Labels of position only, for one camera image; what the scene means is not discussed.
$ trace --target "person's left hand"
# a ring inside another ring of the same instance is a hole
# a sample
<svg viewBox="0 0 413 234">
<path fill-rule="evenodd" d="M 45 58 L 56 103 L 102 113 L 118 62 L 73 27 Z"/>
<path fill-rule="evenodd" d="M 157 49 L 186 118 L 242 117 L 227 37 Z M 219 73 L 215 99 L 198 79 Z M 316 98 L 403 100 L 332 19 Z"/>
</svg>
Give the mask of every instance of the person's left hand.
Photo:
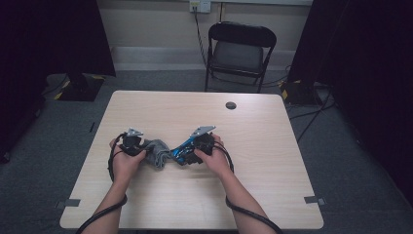
<svg viewBox="0 0 413 234">
<path fill-rule="evenodd" d="M 115 143 L 115 139 L 109 143 L 112 148 Z M 146 156 L 146 150 L 142 150 L 138 155 L 132 157 L 125 152 L 119 145 L 116 145 L 113 154 L 116 156 L 113 159 L 113 176 L 115 181 L 113 182 L 125 182 L 129 184 L 131 178 L 136 173 L 140 161 L 142 161 Z"/>
</svg>

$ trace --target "gray cloth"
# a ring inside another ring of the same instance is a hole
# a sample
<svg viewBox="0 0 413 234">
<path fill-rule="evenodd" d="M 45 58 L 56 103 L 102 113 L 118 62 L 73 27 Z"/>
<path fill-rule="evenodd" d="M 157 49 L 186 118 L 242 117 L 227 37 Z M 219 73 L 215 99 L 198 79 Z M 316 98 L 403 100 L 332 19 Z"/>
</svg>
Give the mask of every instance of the gray cloth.
<svg viewBox="0 0 413 234">
<path fill-rule="evenodd" d="M 168 146 L 160 139 L 145 139 L 141 147 L 148 150 L 145 157 L 146 162 L 158 169 L 162 169 L 167 158 L 172 156 Z"/>
</svg>

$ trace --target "wooden table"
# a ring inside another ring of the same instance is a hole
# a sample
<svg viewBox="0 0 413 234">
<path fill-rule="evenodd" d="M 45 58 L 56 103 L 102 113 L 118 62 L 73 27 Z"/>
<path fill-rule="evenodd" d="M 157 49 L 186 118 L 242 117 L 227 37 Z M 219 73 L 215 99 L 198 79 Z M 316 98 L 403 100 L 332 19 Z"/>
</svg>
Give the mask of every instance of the wooden table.
<svg viewBox="0 0 413 234">
<path fill-rule="evenodd" d="M 226 108 L 232 101 L 236 109 Z M 215 125 L 235 174 L 280 228 L 319 229 L 323 220 L 282 99 L 276 95 L 118 91 L 110 99 L 60 225 L 78 228 L 97 208 L 111 180 L 109 141 L 133 127 L 170 149 L 199 126 Z M 205 164 L 163 170 L 142 163 L 127 192 L 120 228 L 236 229 L 220 181 Z"/>
</svg>

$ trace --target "white wall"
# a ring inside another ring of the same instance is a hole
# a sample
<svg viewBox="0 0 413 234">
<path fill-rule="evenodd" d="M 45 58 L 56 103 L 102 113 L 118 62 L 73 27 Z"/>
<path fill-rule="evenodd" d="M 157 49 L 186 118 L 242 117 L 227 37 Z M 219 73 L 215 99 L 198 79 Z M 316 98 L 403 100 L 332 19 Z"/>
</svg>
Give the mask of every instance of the white wall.
<svg viewBox="0 0 413 234">
<path fill-rule="evenodd" d="M 111 47 L 199 48 L 194 15 L 184 1 L 97 1 Z M 200 31 L 219 21 L 220 3 L 198 14 Z M 295 51 L 309 6 L 225 3 L 223 19 L 260 24 L 278 36 L 276 51 Z"/>
</svg>

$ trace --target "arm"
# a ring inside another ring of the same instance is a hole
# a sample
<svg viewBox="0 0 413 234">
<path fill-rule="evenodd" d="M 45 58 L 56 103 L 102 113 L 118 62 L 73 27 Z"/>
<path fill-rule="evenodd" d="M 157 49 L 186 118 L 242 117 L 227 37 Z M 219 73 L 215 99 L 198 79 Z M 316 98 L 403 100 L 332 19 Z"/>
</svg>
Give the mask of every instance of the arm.
<svg viewBox="0 0 413 234">
<path fill-rule="evenodd" d="M 114 140 L 110 142 L 110 146 L 112 147 L 113 144 Z M 120 151 L 122 150 L 119 146 L 116 146 L 114 154 Z M 137 171 L 140 161 L 145 158 L 145 155 L 146 151 L 143 150 L 134 157 L 131 157 L 124 152 L 118 153 L 115 156 L 113 159 L 113 174 L 115 180 L 94 214 L 101 212 L 124 199 L 131 178 Z M 99 218 L 89 225 L 83 233 L 118 233 L 121 209 L 122 208 L 119 208 L 118 210 Z"/>
<path fill-rule="evenodd" d="M 217 135 L 212 135 L 216 142 L 223 145 L 221 138 Z M 234 205 L 242 207 L 256 214 L 267 217 L 264 210 L 258 204 L 258 202 L 249 194 L 249 192 L 243 187 L 241 182 L 237 179 L 234 173 L 228 167 L 227 159 L 223 152 L 214 148 L 212 155 L 206 155 L 203 151 L 196 149 L 195 154 L 200 157 L 206 166 L 213 171 L 225 189 L 228 200 Z M 267 224 L 256 220 L 246 214 L 233 211 L 234 220 L 237 224 L 238 230 L 241 234 L 245 233 L 276 233 Z"/>
</svg>

